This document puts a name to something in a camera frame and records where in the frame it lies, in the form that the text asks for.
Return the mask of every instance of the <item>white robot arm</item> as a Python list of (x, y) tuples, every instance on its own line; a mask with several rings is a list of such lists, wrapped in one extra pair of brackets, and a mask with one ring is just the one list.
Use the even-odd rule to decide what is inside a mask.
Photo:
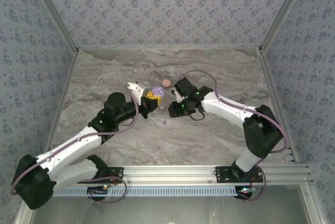
[(128, 83), (128, 89), (134, 101), (126, 102), (124, 94), (120, 92), (110, 94), (104, 109), (77, 135), (35, 158), (26, 155), (20, 160), (12, 187), (30, 209), (44, 205), (57, 190), (108, 175), (107, 165), (96, 155), (89, 156), (81, 163), (70, 164), (110, 139), (113, 136), (111, 133), (119, 131), (119, 123), (134, 117), (135, 103), (144, 118), (159, 106), (159, 99), (149, 95), (148, 89), (141, 84)]
[(204, 86), (197, 89), (185, 77), (173, 86), (172, 93), (177, 101), (169, 106), (170, 117), (189, 116), (198, 109), (225, 118), (244, 130), (247, 148), (232, 165), (234, 176), (241, 180), (261, 159), (266, 158), (283, 137), (273, 124), (250, 112), (256, 110), (276, 121), (270, 108), (265, 105), (255, 108), (220, 96), (229, 104), (244, 108), (236, 109), (222, 103), (211, 88)]

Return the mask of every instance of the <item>purple cable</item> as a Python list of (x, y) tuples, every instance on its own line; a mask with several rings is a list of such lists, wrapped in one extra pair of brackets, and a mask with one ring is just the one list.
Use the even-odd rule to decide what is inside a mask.
[(128, 130), (130, 130), (131, 128), (134, 127), (134, 125), (136, 124), (138, 117), (139, 117), (139, 109), (138, 109), (138, 105), (136, 103), (136, 99), (133, 96), (133, 94), (131, 93), (131, 91), (128, 89), (127, 86), (125, 86), (125, 89), (130, 93), (130, 96), (132, 98), (132, 100), (134, 101), (135, 104), (135, 110), (136, 110), (136, 115), (135, 115), (135, 119), (134, 121), (130, 124), (130, 126), (128, 126), (127, 128), (123, 129), (123, 130), (119, 130), (119, 131), (114, 131), (114, 132), (92, 132), (92, 133), (88, 133), (86, 135), (81, 136), (80, 138), (77, 138), (73, 141), (71, 141), (70, 143), (68, 143), (67, 145), (63, 146), (62, 148), (60, 148), (59, 150), (57, 150), (56, 152), (54, 152), (53, 154), (51, 154), (50, 156), (46, 157), (44, 160), (41, 160), (40, 162), (36, 163), (35, 165), (32, 165), (30, 168), (26, 169), (23, 173), (21, 173), (17, 179), (14, 181), (14, 183), (12, 184), (11, 188), (10, 188), (10, 194), (11, 195), (17, 195), (17, 192), (15, 192), (15, 187), (17, 186), (17, 184), (20, 182), (20, 180), (22, 180), (22, 178), (24, 176), (26, 176), (26, 174), (28, 174), (31, 170), (35, 169), (36, 167), (40, 166), (41, 164), (45, 163), (47, 161), (47, 159), (51, 159), (54, 156), (56, 156), (58, 153), (60, 153), (61, 151), (64, 151), (66, 148), (70, 147), (71, 145), (75, 144), (76, 142), (78, 142), (79, 140), (82, 140), (84, 138), (90, 137), (90, 136), (95, 136), (95, 135), (99, 135), (99, 136), (110, 136), (110, 135), (115, 135), (115, 134), (120, 134), (120, 133), (124, 133)]
[(122, 178), (115, 177), (115, 176), (109, 176), (109, 177), (103, 177), (103, 178), (93, 178), (91, 180), (85, 180), (85, 181), (82, 181), (82, 182), (89, 183), (89, 182), (103, 181), (103, 180), (117, 180), (117, 181), (121, 181), (124, 184), (124, 186), (125, 186), (125, 192), (124, 192), (124, 194), (122, 194), (122, 196), (120, 198), (115, 199), (115, 200), (110, 200), (110, 201), (95, 201), (93, 199), (93, 194), (96, 191), (98, 191), (98, 189), (96, 189), (96, 190), (93, 190), (91, 192), (91, 194), (90, 194), (90, 200), (92, 202), (95, 202), (97, 204), (113, 204), (113, 203), (118, 203), (119, 201), (123, 200), (126, 197), (126, 194), (127, 194), (127, 184), (126, 184), (126, 182)]
[(282, 134), (283, 137), (284, 137), (284, 147), (281, 148), (281, 149), (279, 149), (279, 150), (271, 151), (270, 153), (279, 153), (279, 152), (283, 152), (283, 151), (285, 151), (285, 150), (288, 148), (288, 137), (287, 137), (287, 134), (286, 134), (286, 132), (283, 130), (283, 128), (282, 128), (276, 121), (274, 121), (272, 118), (270, 118), (270, 117), (268, 117), (267, 115), (264, 115), (264, 114), (262, 114), (262, 113), (260, 113), (260, 112), (258, 112), (258, 111), (256, 111), (256, 110), (251, 110), (251, 109), (244, 108), (244, 107), (242, 107), (242, 106), (234, 105), (234, 104), (232, 104), (232, 103), (230, 103), (230, 102), (228, 102), (228, 101), (225, 101), (225, 100), (223, 100), (222, 98), (220, 98), (219, 93), (218, 93), (218, 91), (217, 91), (217, 88), (218, 88), (218, 87), (217, 87), (217, 86), (218, 86), (218, 85), (217, 85), (217, 81), (216, 81), (216, 79), (215, 79), (211, 74), (209, 74), (208, 72), (203, 71), (203, 70), (190, 70), (190, 71), (186, 71), (184, 74), (182, 74), (182, 76), (179, 78), (179, 80), (180, 80), (181, 78), (185, 77), (187, 74), (189, 74), (189, 73), (191, 73), (191, 72), (201, 72), (201, 73), (204, 73), (204, 74), (210, 76), (210, 77), (213, 79), (213, 81), (214, 81), (214, 93), (215, 93), (215, 96), (216, 96), (222, 103), (224, 103), (224, 104), (226, 104), (226, 105), (228, 105), (228, 106), (230, 106), (230, 107), (233, 107), (233, 108), (235, 108), (235, 109), (245, 110), (245, 111), (247, 111), (247, 112), (249, 112), (249, 113), (254, 113), (254, 114), (256, 114), (256, 115), (258, 115), (258, 116), (260, 116), (260, 117), (262, 117), (262, 118), (265, 118), (266, 120), (268, 120), (269, 122), (271, 122), (272, 124), (274, 124), (275, 127), (277, 127), (277, 129), (281, 132), (281, 134)]

